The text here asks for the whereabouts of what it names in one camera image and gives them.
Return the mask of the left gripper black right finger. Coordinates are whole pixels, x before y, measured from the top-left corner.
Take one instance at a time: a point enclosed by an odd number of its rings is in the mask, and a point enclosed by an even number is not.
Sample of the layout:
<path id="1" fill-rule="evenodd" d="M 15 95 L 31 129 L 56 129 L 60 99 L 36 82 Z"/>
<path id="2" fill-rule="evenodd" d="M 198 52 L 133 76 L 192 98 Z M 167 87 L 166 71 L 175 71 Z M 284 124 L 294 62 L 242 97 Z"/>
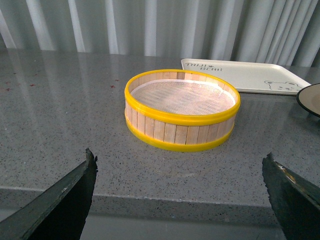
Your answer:
<path id="1" fill-rule="evenodd" d="M 274 160 L 262 160 L 271 208 L 287 240 L 320 238 L 320 188 Z"/>

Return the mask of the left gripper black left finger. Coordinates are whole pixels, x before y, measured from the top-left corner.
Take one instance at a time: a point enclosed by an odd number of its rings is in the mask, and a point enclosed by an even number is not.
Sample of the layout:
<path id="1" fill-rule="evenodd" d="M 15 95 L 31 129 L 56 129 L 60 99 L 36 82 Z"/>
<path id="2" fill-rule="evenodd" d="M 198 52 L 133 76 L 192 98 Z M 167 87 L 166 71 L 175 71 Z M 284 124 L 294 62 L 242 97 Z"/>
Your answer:
<path id="1" fill-rule="evenodd" d="M 2 240 L 79 240 L 89 214 L 98 172 L 97 160 L 86 160 L 0 223 Z"/>

